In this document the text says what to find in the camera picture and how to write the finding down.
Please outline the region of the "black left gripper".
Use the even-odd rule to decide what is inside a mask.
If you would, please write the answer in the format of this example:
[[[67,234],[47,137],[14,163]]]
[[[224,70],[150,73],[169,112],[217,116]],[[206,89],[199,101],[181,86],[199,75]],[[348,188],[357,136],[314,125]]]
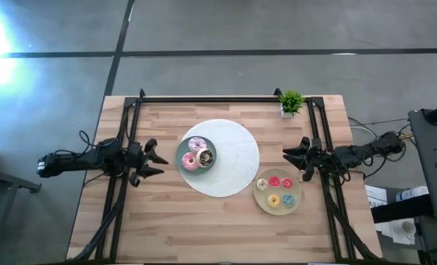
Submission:
[[[164,170],[152,168],[148,165],[149,161],[158,164],[168,164],[169,162],[161,158],[155,153],[155,148],[157,146],[157,140],[151,138],[144,147],[141,146],[139,142],[134,142],[130,145],[127,151],[126,164],[130,168],[134,168],[133,172],[129,176],[129,182],[132,186],[138,187],[140,177],[144,179],[157,174],[163,174]]]

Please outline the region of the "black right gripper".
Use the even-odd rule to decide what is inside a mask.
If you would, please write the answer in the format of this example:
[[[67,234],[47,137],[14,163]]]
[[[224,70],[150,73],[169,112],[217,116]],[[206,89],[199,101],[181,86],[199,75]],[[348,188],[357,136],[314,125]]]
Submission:
[[[284,159],[294,165],[298,170],[304,170],[302,175],[304,182],[309,182],[315,173],[315,169],[324,173],[330,173],[333,170],[332,156],[323,151],[319,146],[310,146],[310,139],[303,137],[301,140],[303,146],[283,149]]]

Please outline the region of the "large lilac iced donut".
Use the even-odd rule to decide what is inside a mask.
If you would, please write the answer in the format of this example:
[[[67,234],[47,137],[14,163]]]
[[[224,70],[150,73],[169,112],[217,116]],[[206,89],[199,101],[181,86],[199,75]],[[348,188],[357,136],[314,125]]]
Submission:
[[[198,153],[202,149],[207,148],[206,141],[201,137],[191,137],[188,141],[189,151]]]

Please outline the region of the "large chocolate iced donut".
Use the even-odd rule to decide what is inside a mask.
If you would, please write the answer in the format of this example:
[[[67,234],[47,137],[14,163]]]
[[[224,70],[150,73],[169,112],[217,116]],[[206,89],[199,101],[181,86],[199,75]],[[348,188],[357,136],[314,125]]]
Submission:
[[[214,153],[210,149],[200,149],[196,154],[196,163],[200,168],[208,168],[214,162]]]

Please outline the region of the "teal round plate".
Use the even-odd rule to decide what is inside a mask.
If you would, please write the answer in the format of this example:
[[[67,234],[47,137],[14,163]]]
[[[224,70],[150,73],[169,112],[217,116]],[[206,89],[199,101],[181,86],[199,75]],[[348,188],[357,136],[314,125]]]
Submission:
[[[183,156],[185,153],[190,152],[190,151],[189,151],[189,147],[188,147],[188,141],[189,141],[189,139],[190,139],[191,137],[185,138],[185,139],[184,139],[184,140],[183,140],[183,141],[178,145],[178,148],[177,148],[177,150],[176,150],[176,163],[177,163],[178,168],[179,168],[179,170],[180,170],[181,172],[185,172],[185,173],[187,173],[187,174],[202,174],[202,173],[204,173],[204,172],[207,172],[208,170],[210,170],[210,169],[213,167],[215,161],[217,160],[217,151],[216,151],[216,149],[215,149],[214,144],[213,144],[209,139],[207,139],[207,138],[205,138],[205,137],[203,137],[203,136],[193,136],[193,137],[201,137],[201,138],[203,138],[203,139],[206,141],[206,143],[207,143],[207,149],[210,149],[210,150],[213,151],[213,153],[214,153],[214,162],[213,162],[213,164],[210,165],[210,167],[208,167],[208,168],[200,168],[200,167],[198,167],[198,169],[196,169],[196,170],[194,170],[194,171],[187,171],[187,170],[185,170],[185,169],[182,167],[182,161],[181,161],[182,156]]]

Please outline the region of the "small potted green plant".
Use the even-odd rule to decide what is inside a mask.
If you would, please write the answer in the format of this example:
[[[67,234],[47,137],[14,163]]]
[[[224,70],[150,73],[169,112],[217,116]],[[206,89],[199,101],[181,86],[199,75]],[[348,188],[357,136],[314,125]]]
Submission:
[[[293,90],[285,91],[279,95],[282,118],[289,119],[298,114],[305,100],[306,97],[304,95]]]

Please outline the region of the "beige round plate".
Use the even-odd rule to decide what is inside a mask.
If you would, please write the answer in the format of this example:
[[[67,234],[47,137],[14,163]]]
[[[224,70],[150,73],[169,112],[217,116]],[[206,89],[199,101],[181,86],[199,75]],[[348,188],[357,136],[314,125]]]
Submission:
[[[289,177],[293,179],[293,188],[292,189],[284,189],[281,187],[273,188],[270,187],[268,184],[268,188],[265,191],[260,191],[256,188],[256,181],[259,178],[266,179],[268,181],[268,178],[270,176],[278,176],[280,179],[284,177]],[[296,210],[296,208],[299,206],[301,202],[301,188],[299,185],[298,178],[294,175],[291,175],[291,173],[283,170],[283,169],[268,169],[261,173],[254,183],[254,199],[258,206],[265,211],[266,213],[269,213],[274,216],[285,216],[288,214],[291,214]],[[267,199],[271,194],[276,194],[280,196],[281,199],[281,205],[277,208],[271,208],[268,205]],[[295,197],[295,205],[293,207],[286,207],[282,204],[282,195],[283,194],[292,194]]]

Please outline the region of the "white round placemat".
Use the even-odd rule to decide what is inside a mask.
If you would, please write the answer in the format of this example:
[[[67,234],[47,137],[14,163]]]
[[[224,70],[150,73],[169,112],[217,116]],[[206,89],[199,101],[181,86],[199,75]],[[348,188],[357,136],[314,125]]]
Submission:
[[[212,119],[193,126],[181,142],[192,136],[209,139],[217,151],[217,160],[202,174],[178,169],[190,187],[210,197],[229,197],[250,185],[259,168],[259,148],[246,128],[227,119]]]

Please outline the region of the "white printed papers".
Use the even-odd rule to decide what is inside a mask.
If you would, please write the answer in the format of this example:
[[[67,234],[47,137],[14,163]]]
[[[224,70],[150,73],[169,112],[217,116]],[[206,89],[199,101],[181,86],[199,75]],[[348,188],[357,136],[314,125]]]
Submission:
[[[370,208],[379,207],[388,203],[387,191],[371,185],[365,185],[366,195]]]

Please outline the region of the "black bar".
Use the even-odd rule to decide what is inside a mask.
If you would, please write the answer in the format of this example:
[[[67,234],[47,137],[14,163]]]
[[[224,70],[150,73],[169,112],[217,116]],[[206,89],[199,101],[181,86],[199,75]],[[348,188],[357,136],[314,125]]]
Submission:
[[[429,194],[377,206],[371,209],[371,213],[375,224],[418,216],[434,216]]]

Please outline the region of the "white plastic bottle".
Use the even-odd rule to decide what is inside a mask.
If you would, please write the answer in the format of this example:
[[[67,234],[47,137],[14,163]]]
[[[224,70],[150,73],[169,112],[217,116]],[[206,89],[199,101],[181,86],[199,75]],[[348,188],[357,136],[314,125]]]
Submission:
[[[412,199],[414,197],[420,197],[420,196],[423,196],[426,194],[429,194],[428,187],[427,186],[418,186],[415,188],[409,188],[409,189],[405,189],[403,191],[398,192],[395,196],[395,200],[397,202],[400,202],[403,200]]]

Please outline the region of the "white paper cup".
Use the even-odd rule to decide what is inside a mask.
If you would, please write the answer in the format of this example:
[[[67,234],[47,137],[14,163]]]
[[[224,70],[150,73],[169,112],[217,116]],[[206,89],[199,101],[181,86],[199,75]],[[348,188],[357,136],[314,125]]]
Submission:
[[[400,219],[391,222],[392,239],[394,243],[415,244],[416,226],[412,219]]]

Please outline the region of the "black metal table frame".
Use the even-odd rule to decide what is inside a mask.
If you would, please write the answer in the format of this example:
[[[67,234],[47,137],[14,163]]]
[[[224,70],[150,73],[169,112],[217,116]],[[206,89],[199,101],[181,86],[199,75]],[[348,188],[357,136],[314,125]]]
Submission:
[[[176,147],[191,127],[210,119],[235,121],[254,136],[261,172],[280,168],[298,176],[282,151],[312,135],[306,109],[284,119],[274,96],[147,96],[136,138],[155,138],[165,164],[161,174],[127,188],[119,236],[106,236],[102,258],[132,264],[333,262],[319,176],[301,184],[301,204],[286,216],[265,213],[251,187],[213,198],[187,185],[175,165]]]

